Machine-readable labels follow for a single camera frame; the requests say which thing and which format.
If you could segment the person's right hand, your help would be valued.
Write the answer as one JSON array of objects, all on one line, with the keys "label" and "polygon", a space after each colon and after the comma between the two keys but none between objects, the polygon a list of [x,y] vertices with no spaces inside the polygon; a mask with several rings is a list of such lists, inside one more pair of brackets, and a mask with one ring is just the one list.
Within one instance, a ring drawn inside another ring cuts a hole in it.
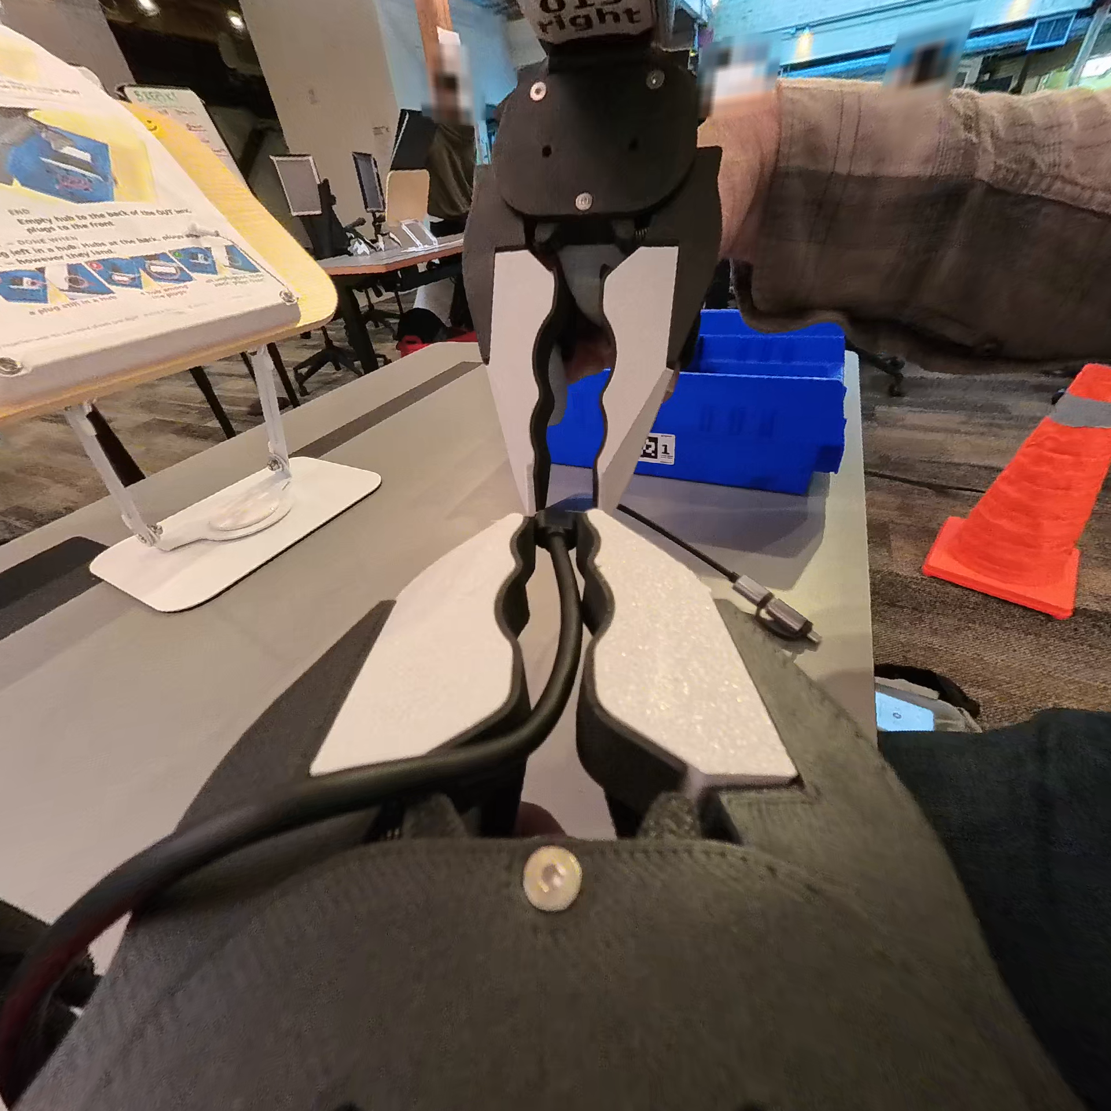
[{"label": "person's right hand", "polygon": [[719,256],[755,262],[759,224],[777,162],[782,108],[777,82],[718,102],[698,130],[700,147],[718,147]]}]

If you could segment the blue plastic bin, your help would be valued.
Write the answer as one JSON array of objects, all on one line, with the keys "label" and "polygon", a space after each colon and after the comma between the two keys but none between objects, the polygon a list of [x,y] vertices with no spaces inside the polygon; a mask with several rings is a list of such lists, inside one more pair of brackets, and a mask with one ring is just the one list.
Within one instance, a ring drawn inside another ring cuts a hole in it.
[{"label": "blue plastic bin", "polygon": [[845,340],[834,324],[757,332],[702,310],[698,342],[645,440],[638,477],[804,496],[838,473]]}]

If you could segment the orange traffic cone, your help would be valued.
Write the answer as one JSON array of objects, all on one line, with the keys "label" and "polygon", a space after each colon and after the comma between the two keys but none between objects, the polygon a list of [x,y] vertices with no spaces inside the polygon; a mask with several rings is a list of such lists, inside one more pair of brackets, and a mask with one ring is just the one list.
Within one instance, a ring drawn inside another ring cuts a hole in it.
[{"label": "orange traffic cone", "polygon": [[1109,368],[1084,365],[976,507],[941,525],[923,574],[1069,618],[1079,539],[1108,466]]}]

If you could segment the tilted board on white stand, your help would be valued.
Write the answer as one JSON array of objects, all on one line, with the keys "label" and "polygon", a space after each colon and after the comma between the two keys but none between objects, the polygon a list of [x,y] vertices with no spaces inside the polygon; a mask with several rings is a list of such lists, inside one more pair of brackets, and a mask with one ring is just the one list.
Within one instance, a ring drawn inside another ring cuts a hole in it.
[{"label": "tilted board on white stand", "polygon": [[437,246],[427,225],[429,186],[425,170],[388,171],[386,175],[383,232],[403,250]]}]

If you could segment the long wooden workbench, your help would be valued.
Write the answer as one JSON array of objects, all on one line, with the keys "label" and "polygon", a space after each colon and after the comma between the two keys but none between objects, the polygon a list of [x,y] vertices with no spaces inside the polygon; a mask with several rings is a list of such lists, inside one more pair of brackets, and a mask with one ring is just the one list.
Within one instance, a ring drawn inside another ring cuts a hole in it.
[{"label": "long wooden workbench", "polygon": [[460,277],[462,236],[440,238],[431,248],[395,248],[363,256],[337,256],[316,264],[337,290],[337,311],[358,373],[368,373],[379,368],[379,359],[370,342],[366,315],[355,298],[357,290],[374,286],[386,294],[399,295]]}]

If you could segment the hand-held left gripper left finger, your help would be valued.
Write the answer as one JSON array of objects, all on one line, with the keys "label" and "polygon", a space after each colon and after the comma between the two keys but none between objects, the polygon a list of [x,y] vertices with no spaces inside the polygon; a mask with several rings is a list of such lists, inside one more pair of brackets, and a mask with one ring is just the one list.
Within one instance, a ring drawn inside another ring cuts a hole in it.
[{"label": "hand-held left gripper left finger", "polygon": [[376,768],[484,741],[530,709],[532,520],[509,514],[404,586],[355,674],[309,775]]}]

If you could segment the black office chair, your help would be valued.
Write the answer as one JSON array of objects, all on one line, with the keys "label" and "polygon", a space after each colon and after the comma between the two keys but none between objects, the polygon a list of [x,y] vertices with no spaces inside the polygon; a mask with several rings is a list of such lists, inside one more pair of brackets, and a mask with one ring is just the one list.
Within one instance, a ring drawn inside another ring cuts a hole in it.
[{"label": "black office chair", "polygon": [[[329,190],[327,179],[322,178],[316,186],[314,212],[297,215],[302,231],[309,241],[309,253],[317,262],[343,256],[347,246],[346,231],[339,225],[334,211],[335,199]],[[308,383],[321,369],[330,367],[335,371],[362,373],[355,356],[331,342],[325,326],[320,328],[323,347],[309,359],[293,367],[293,383],[298,395],[308,397]]]}]

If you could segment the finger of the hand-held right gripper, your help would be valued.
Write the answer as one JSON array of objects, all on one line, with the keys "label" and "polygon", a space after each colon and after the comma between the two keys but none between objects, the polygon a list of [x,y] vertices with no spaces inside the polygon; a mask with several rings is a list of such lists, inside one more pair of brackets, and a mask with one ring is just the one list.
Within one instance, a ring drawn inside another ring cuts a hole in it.
[{"label": "finger of the hand-held right gripper", "polygon": [[614,354],[601,399],[593,504],[616,511],[671,380],[669,343],[678,249],[640,246],[604,281],[601,309]]},{"label": "finger of the hand-held right gripper", "polygon": [[540,258],[525,249],[494,256],[490,392],[526,515],[547,504],[547,428],[559,396],[551,359],[560,311],[559,277]]}]

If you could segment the person's right forearm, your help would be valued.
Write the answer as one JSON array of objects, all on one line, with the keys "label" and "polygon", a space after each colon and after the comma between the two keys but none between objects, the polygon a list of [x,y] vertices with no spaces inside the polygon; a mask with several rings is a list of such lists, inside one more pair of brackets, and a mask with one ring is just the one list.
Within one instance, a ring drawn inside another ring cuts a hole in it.
[{"label": "person's right forearm", "polygon": [[755,261],[728,261],[751,327],[833,323],[932,372],[1108,365],[1108,88],[777,85]]}]

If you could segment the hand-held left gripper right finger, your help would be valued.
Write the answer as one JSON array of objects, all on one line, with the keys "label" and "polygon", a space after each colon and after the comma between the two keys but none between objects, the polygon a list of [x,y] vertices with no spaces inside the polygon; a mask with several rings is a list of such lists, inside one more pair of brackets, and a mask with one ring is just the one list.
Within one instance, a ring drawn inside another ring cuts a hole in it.
[{"label": "hand-held left gripper right finger", "polygon": [[577,760],[618,838],[678,795],[796,787],[798,773],[711,590],[601,510],[576,518],[581,615]]}]

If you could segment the whiteboard on black stand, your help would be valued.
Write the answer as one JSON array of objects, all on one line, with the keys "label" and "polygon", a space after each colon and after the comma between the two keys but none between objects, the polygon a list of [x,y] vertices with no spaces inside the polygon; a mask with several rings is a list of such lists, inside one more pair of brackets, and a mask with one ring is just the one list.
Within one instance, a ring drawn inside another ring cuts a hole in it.
[{"label": "whiteboard on black stand", "polygon": [[207,147],[241,183],[238,163],[200,98],[186,88],[120,85],[122,101],[162,114],[185,127]]}]

